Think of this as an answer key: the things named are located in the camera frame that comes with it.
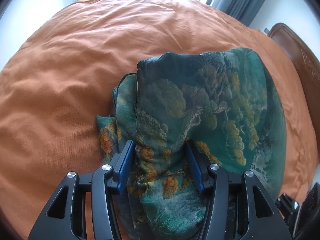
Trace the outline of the green landscape print jacket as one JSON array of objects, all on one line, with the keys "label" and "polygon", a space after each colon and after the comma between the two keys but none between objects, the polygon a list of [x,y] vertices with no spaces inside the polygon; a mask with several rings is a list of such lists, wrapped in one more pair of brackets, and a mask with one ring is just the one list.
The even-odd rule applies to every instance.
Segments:
[{"label": "green landscape print jacket", "polygon": [[249,48],[138,63],[113,90],[114,112],[97,116],[105,161],[136,142],[126,190],[115,198],[130,239],[196,239],[207,200],[194,187],[183,145],[192,140],[226,171],[251,170],[272,199],[286,155],[283,107],[267,68]]}]

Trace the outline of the carved wooden headboard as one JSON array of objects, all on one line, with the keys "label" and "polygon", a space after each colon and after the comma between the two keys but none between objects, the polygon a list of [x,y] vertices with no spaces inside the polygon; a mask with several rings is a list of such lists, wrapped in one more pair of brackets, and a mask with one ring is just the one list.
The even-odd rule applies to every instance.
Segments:
[{"label": "carved wooden headboard", "polygon": [[286,24],[275,24],[268,33],[289,56],[302,84],[319,146],[319,60],[306,43]]}]

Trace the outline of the orange bed cover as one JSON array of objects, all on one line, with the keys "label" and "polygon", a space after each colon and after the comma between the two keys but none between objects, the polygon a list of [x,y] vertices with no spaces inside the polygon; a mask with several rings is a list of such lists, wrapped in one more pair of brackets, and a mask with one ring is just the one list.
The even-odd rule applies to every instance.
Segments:
[{"label": "orange bed cover", "polygon": [[102,162],[97,115],[143,59],[247,47],[270,72],[284,107],[283,193],[302,202],[318,166],[315,130],[289,57],[259,30],[199,1],[79,0],[55,14],[1,71],[1,213],[21,239],[69,171]]}]

